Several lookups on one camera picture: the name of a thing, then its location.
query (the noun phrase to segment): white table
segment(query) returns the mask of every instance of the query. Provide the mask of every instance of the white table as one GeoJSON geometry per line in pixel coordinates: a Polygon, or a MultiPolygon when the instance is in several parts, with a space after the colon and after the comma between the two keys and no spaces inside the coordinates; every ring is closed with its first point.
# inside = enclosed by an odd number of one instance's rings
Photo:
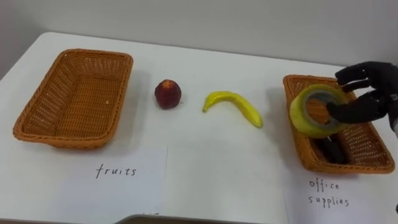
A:
{"type": "MultiPolygon", "coordinates": [[[[126,52],[134,57],[118,132],[105,149],[92,154],[118,157],[135,147],[168,147],[161,215],[288,224],[278,166],[284,160],[282,148],[290,149],[288,157],[296,153],[282,79],[291,73],[332,76],[341,67],[51,32],[41,35],[0,82],[0,218],[71,221],[59,211],[61,202],[53,201],[62,175],[44,175],[53,174],[45,171],[46,159],[62,158],[65,152],[17,141],[11,130],[55,57],[72,48],[126,52]],[[177,81],[183,92],[183,103],[170,111],[160,110],[153,97],[156,85],[166,78],[177,81]],[[203,114],[204,99],[214,90],[244,95],[263,114],[264,127],[251,126],[228,103],[203,114]],[[10,177],[20,184],[8,184],[15,183],[10,177]]],[[[374,124],[396,159],[397,140],[387,121],[374,124]]],[[[398,202],[395,176],[363,177],[378,189],[375,194],[385,198],[380,206],[386,209],[398,202]]],[[[387,219],[396,223],[393,215],[387,219]]]]}

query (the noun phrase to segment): robotic hand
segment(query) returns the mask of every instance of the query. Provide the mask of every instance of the robotic hand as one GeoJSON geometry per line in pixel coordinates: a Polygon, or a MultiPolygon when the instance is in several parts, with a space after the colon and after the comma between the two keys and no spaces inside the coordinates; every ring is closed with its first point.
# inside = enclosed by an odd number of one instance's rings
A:
{"type": "Polygon", "coordinates": [[[357,100],[345,105],[328,103],[332,118],[355,124],[375,121],[388,114],[391,129],[398,137],[398,67],[391,63],[364,62],[346,67],[335,74],[343,91],[372,87],[357,100]]]}

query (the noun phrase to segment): banana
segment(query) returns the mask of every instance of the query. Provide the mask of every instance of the banana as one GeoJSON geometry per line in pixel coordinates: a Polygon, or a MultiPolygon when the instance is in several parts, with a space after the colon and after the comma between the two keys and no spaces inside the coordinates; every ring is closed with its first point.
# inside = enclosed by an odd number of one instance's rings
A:
{"type": "Polygon", "coordinates": [[[248,100],[243,98],[237,93],[232,93],[230,91],[214,91],[210,93],[203,106],[203,112],[207,112],[208,108],[221,102],[230,101],[234,103],[246,117],[246,119],[257,128],[262,127],[262,118],[260,113],[253,107],[248,100]]]}

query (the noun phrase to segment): orange wicker basket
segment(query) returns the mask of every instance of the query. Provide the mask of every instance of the orange wicker basket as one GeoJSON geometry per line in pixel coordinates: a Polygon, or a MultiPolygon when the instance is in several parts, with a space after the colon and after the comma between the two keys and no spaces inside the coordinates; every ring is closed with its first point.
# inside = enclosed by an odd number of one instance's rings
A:
{"type": "Polygon", "coordinates": [[[118,126],[132,63],[117,52],[62,52],[18,117],[14,136],[55,147],[104,146],[118,126]]]}
{"type": "MultiPolygon", "coordinates": [[[[334,78],[314,77],[305,75],[287,75],[284,78],[287,109],[292,100],[306,87],[313,84],[325,84],[339,88],[334,78]]],[[[355,100],[353,93],[346,94],[349,101],[355,100]]],[[[325,105],[317,101],[307,104],[311,117],[326,121],[329,117],[325,105]]],[[[364,173],[387,174],[395,169],[394,160],[386,149],[377,131],[371,123],[354,124],[337,134],[348,164],[329,163],[314,141],[298,132],[290,121],[297,154],[307,170],[331,174],[364,173]]]]}

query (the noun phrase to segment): packing tape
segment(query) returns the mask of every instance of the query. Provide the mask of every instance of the packing tape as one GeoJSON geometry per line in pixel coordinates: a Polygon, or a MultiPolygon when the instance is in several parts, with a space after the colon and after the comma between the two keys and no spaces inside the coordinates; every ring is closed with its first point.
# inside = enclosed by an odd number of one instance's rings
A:
{"type": "Polygon", "coordinates": [[[318,100],[325,105],[332,102],[336,105],[347,103],[345,94],[328,85],[316,84],[301,91],[290,104],[289,115],[298,131],[310,138],[320,139],[335,134],[347,127],[332,117],[327,124],[321,124],[312,119],[307,111],[307,102],[318,100]]]}

